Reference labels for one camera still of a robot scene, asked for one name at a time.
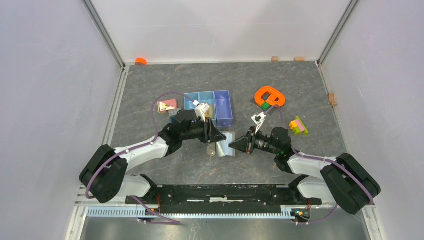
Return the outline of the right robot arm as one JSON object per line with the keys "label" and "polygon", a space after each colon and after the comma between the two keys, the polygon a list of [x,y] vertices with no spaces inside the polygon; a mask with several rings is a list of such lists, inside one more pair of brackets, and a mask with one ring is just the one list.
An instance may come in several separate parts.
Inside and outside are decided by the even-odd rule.
{"label": "right robot arm", "polygon": [[299,175],[288,191],[289,199],[295,204],[319,199],[322,203],[335,203],[355,215],[363,207],[374,204],[375,197],[381,193],[377,181],[351,154],[319,157],[297,151],[288,130],[283,127],[275,127],[270,135],[264,135],[252,126],[229,147],[247,155],[255,150],[274,154],[278,169]]}

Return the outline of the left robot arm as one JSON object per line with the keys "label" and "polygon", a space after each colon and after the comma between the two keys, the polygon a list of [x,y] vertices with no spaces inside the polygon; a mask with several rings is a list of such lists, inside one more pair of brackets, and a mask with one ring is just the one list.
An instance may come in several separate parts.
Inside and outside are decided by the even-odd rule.
{"label": "left robot arm", "polygon": [[187,140],[212,144],[226,138],[211,119],[196,116],[194,110],[181,110],[148,140],[126,147],[100,146],[80,173],[79,181],[86,187],[85,197],[101,204],[119,195],[128,196],[131,191],[137,191],[140,200],[151,204],[157,198],[157,190],[141,176],[127,176],[129,170],[174,154]]}

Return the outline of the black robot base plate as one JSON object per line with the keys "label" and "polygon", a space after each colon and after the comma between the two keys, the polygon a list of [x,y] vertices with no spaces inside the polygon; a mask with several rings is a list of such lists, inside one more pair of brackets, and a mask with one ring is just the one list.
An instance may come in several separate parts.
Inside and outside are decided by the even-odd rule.
{"label": "black robot base plate", "polygon": [[293,184],[163,184],[150,178],[150,190],[138,199],[157,205],[161,214],[277,214],[281,206],[319,206]]}

